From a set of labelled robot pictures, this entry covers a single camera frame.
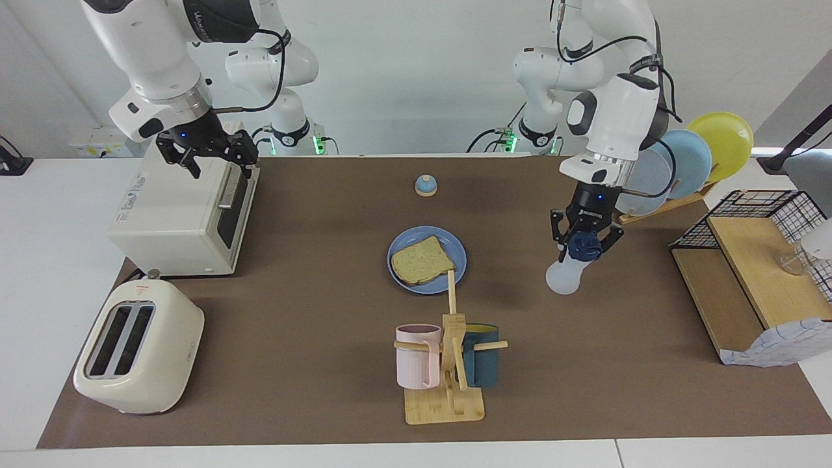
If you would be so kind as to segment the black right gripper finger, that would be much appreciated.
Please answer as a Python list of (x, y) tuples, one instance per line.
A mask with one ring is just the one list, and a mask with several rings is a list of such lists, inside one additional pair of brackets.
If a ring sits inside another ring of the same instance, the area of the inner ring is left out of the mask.
[(225, 161), (237, 165), (246, 179), (252, 177), (258, 158), (257, 145), (246, 130), (241, 129), (226, 135)]
[(181, 166), (187, 169), (194, 179), (200, 178), (200, 167), (195, 160), (193, 148), (179, 150), (175, 140), (169, 133), (159, 133), (155, 137), (155, 147), (160, 152), (166, 164)]

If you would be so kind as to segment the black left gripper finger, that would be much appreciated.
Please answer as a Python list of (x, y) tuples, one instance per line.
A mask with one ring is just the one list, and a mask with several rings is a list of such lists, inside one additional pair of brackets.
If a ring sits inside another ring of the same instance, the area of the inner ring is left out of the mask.
[(611, 249), (612, 246), (621, 239), (624, 234), (624, 230), (615, 221), (600, 221), (597, 223), (596, 228), (595, 237), (597, 237), (600, 249), (597, 258), (600, 258), (601, 255), (608, 252), (609, 249)]
[(573, 238), (573, 228), (568, 209), (553, 209), (550, 211), (552, 239), (558, 244), (558, 249), (565, 252)]

